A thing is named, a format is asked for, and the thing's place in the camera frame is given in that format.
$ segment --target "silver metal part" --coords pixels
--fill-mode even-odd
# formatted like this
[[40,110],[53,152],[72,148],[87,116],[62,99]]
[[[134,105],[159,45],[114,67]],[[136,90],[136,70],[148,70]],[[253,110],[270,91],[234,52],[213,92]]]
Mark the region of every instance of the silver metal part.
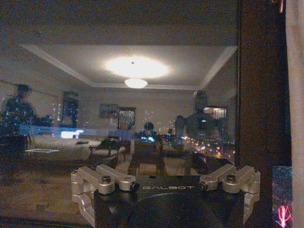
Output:
[[245,192],[243,223],[252,214],[253,205],[260,200],[260,179],[261,173],[253,167],[244,166],[236,171],[235,181],[230,178],[223,180],[223,190],[228,193]]
[[227,175],[234,174],[235,171],[236,168],[234,165],[226,164],[210,174],[201,175],[199,178],[199,186],[205,191],[215,190],[218,188],[218,183],[222,182]]
[[113,178],[102,176],[96,171],[84,166],[71,173],[72,201],[79,205],[83,217],[95,227],[94,209],[90,197],[96,189],[101,194],[110,194],[115,190]]
[[96,172],[102,175],[109,175],[118,184],[119,189],[123,191],[137,191],[139,189],[139,183],[136,182],[136,178],[132,175],[126,175],[106,165],[98,165]]

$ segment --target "lamp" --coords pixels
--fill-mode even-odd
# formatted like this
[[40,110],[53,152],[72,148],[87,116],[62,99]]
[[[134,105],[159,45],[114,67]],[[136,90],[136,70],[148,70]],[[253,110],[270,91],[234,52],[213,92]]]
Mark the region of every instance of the lamp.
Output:
[[125,80],[124,82],[128,87],[135,89],[142,89],[148,84],[145,80],[139,78],[130,78]]

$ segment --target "ceiling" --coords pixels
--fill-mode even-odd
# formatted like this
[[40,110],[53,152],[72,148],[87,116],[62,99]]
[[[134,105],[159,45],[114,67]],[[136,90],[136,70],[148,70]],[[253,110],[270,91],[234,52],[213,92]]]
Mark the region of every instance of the ceiling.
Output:
[[[10,8],[4,14],[1,55],[54,80],[85,88],[126,88],[126,78],[107,70],[105,62],[143,56],[169,69],[162,77],[147,79],[145,89],[203,89],[237,50],[236,3],[205,3],[160,7],[150,10],[154,13],[148,17],[142,9],[151,8],[138,6],[131,18],[122,6],[108,6],[109,14],[91,12],[93,23],[88,23],[89,12],[80,13],[86,8],[68,7],[62,15],[61,7],[54,5],[51,13],[37,15],[29,15],[24,6],[17,11]],[[121,11],[114,15],[113,7]]]

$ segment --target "mirror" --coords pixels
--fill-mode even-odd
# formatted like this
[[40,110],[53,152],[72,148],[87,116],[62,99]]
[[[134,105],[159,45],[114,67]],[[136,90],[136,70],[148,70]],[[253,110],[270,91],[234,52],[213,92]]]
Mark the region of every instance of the mirror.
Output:
[[135,108],[119,109],[118,127],[121,130],[132,130],[135,127]]

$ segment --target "bolt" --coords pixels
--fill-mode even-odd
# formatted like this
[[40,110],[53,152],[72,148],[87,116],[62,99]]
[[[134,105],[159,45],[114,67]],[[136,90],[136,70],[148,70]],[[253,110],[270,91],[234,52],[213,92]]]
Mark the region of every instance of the bolt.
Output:
[[201,183],[199,183],[199,188],[203,191],[206,191],[208,188],[208,184],[205,182],[201,182]]
[[132,182],[131,185],[130,185],[130,189],[131,191],[137,191],[139,189],[139,183],[137,182]]
[[105,175],[102,177],[102,182],[103,183],[110,183],[111,182],[111,177],[108,175]]
[[236,177],[233,174],[229,174],[229,175],[227,175],[226,180],[228,182],[236,182]]

